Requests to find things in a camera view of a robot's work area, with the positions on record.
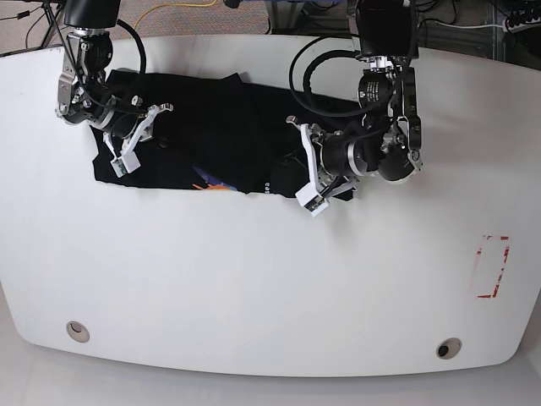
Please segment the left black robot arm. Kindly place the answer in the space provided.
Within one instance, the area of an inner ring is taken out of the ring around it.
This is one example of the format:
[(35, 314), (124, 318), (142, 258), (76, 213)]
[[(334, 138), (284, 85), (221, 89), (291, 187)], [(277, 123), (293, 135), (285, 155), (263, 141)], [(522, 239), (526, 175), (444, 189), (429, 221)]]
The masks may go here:
[[(303, 73), (304, 108), (329, 120), (344, 118), (342, 130), (328, 132), (313, 123), (287, 122), (300, 133), (309, 181), (296, 192), (300, 206), (317, 216), (329, 199), (354, 191), (362, 177), (389, 183), (406, 181), (422, 169), (422, 128), (418, 116), (415, 70), (418, 13), (414, 1), (350, 1), (347, 17), (354, 48), (324, 52)], [(368, 64), (358, 82), (358, 109), (329, 112), (315, 104), (311, 79), (331, 59), (352, 58)]]

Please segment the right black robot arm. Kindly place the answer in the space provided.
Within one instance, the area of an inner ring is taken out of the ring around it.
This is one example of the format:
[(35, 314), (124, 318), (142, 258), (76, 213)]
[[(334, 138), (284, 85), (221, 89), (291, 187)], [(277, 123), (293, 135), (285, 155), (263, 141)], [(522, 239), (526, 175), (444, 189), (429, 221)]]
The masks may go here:
[(107, 83), (106, 68), (112, 61), (109, 30), (120, 26), (135, 41), (139, 52), (138, 77), (146, 74), (147, 58), (137, 32), (118, 18), (119, 1), (67, 1), (64, 24), (72, 31), (60, 35), (64, 50), (63, 70), (57, 86), (56, 114), (70, 125), (86, 122), (102, 132), (112, 154), (111, 166), (121, 178), (140, 167), (135, 147), (153, 137), (156, 117), (171, 112), (173, 105), (144, 105), (143, 98), (125, 85)]

